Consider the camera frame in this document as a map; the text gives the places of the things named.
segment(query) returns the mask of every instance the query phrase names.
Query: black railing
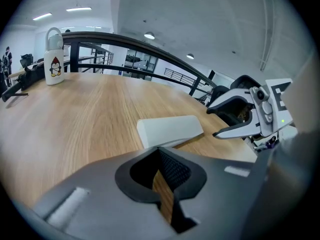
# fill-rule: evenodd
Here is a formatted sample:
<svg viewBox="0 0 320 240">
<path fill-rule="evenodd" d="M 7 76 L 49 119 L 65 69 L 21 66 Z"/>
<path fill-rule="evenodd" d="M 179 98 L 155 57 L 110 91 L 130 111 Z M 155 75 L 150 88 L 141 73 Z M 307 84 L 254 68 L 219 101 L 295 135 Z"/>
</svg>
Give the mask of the black railing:
<svg viewBox="0 0 320 240">
<path fill-rule="evenodd" d="M 163 80 L 167 80 L 169 82 L 177 83 L 183 86 L 187 86 L 191 88 L 189 95 L 193 95 L 195 90 L 201 91 L 206 94 L 210 94 L 202 89 L 198 88 L 200 81 L 204 81 L 208 85 L 212 87 L 216 87 L 216 85 L 205 75 L 197 71 L 194 67 L 190 66 L 183 60 L 173 56 L 172 54 L 165 52 L 155 46 L 152 46 L 148 43 L 138 41 L 133 38 L 129 38 L 122 35 L 103 33 L 103 32 L 67 32 L 62 34 L 63 42 L 65 44 L 70 44 L 70 71 L 71 72 L 79 72 L 79 68 L 94 68 L 95 69 L 110 69 L 117 71 L 125 71 L 131 72 L 139 75 L 150 76 L 153 78 L 159 78 Z M 192 84 L 185 83 L 183 81 L 176 80 L 174 78 L 169 78 L 166 76 L 154 74 L 144 70 L 138 70 L 134 68 L 127 68 L 122 66 L 113 66 L 108 64 L 79 64 L 79 48 L 83 46 L 83 43 L 91 43 L 91 44 L 106 44 L 118 47 L 124 47 L 127 49 L 132 49 L 138 52 L 142 52 L 148 54 L 150 56 L 154 56 L 158 59 L 169 62 L 196 77 L 196 80 Z"/>
<path fill-rule="evenodd" d="M 164 75 L 171 78 L 171 79 L 174 79 L 174 80 L 177 80 L 179 82 L 182 82 L 182 83 L 185 83 L 185 84 L 188 84 L 188 85 L 191 85 L 193 86 L 196 82 L 195 79 L 189 77 L 189 76 L 186 76 L 185 74 L 181 74 L 177 71 L 174 71 L 174 70 L 171 70 L 169 68 L 165 68 L 165 71 L 164 71 Z M 203 83 L 199 83 L 198 84 L 199 87 L 202 87 L 204 86 Z"/>
</svg>

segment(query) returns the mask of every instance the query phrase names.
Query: penguin logo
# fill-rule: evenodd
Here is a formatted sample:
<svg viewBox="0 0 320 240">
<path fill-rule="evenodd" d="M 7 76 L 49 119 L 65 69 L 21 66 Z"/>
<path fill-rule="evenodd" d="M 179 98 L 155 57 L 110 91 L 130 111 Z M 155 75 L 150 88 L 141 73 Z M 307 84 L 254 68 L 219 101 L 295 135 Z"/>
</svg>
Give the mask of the penguin logo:
<svg viewBox="0 0 320 240">
<path fill-rule="evenodd" d="M 61 66 L 60 62 L 57 59 L 57 57 L 54 57 L 52 63 L 51 63 L 51 68 L 50 68 L 51 76 L 54 78 L 55 76 L 60 76 L 61 75 Z"/>
</svg>

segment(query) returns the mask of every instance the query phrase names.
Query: wooden table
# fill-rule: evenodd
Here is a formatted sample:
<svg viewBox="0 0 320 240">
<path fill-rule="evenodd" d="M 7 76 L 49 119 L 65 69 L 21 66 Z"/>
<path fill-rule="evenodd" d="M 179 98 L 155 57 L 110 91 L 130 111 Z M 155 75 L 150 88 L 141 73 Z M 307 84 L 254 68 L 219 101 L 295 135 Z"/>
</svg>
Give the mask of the wooden table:
<svg viewBox="0 0 320 240">
<path fill-rule="evenodd" d="M 0 180 L 28 206 L 81 167 L 143 149 L 139 119 L 195 115 L 204 134 L 177 146 L 203 156 L 254 162 L 242 139 L 212 136 L 227 125 L 194 98 L 170 86 L 118 75 L 66 73 L 29 96 L 0 101 Z"/>
</svg>

